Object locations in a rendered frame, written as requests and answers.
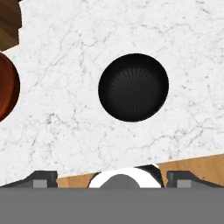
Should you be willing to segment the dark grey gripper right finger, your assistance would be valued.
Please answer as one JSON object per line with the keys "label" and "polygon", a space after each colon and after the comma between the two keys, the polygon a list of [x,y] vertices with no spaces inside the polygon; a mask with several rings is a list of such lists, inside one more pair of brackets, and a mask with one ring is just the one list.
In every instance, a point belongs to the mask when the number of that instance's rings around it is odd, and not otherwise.
{"label": "dark grey gripper right finger", "polygon": [[166,177],[169,188],[222,188],[222,185],[202,180],[190,171],[168,171]]}

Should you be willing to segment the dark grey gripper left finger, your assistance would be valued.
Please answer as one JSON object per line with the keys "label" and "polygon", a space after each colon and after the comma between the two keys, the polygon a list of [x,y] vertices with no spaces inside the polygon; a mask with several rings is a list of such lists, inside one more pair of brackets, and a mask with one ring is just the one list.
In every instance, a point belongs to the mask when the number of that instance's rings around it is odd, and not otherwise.
{"label": "dark grey gripper left finger", "polygon": [[4,187],[19,188],[57,188],[58,173],[56,171],[34,171],[27,178],[9,183]]}

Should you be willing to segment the reddish brown bowl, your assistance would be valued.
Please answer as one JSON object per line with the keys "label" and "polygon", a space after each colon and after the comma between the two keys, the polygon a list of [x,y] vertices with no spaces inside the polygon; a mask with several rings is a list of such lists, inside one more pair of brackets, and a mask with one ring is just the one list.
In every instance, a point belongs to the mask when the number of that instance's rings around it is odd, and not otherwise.
{"label": "reddish brown bowl", "polygon": [[0,122],[16,106],[19,92],[18,71],[11,60],[0,52]]}

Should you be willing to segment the black bowl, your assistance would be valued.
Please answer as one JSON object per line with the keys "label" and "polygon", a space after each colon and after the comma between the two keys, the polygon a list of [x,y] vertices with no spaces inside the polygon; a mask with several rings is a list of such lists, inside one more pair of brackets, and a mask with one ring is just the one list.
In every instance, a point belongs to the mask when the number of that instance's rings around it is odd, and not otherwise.
{"label": "black bowl", "polygon": [[136,123],[155,115],[164,105],[169,79],[154,58],[130,53],[113,60],[101,74],[98,95],[105,111],[123,122]]}

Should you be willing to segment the white and black round object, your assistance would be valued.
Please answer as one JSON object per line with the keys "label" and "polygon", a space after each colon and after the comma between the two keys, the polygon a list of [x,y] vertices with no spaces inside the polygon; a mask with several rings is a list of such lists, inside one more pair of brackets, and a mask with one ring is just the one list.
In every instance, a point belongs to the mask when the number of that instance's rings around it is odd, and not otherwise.
{"label": "white and black round object", "polygon": [[114,171],[97,172],[89,180],[87,187],[102,189],[163,188],[164,182],[158,166],[147,164]]}

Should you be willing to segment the brown wooden block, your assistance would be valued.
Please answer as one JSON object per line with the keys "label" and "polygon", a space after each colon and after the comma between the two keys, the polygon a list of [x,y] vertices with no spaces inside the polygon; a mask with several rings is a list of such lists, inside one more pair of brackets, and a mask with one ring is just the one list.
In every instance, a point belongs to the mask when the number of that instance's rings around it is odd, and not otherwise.
{"label": "brown wooden block", "polygon": [[0,51],[19,44],[18,31],[22,27],[21,0],[0,0]]}

